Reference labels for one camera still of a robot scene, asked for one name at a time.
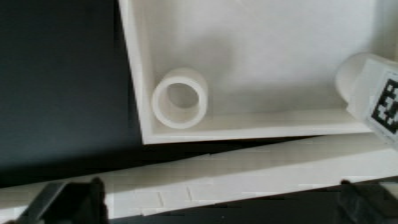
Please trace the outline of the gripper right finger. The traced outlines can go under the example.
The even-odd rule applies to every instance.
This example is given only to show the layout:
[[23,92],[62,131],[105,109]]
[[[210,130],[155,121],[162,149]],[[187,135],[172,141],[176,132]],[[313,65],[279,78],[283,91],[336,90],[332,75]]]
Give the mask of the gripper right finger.
[[341,181],[336,224],[398,224],[398,195],[386,185]]

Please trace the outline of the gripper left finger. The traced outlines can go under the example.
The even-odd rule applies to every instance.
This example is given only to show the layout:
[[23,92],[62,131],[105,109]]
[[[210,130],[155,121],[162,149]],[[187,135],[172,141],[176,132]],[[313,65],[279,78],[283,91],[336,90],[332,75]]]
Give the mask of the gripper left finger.
[[110,224],[101,179],[52,182],[16,218],[16,224]]

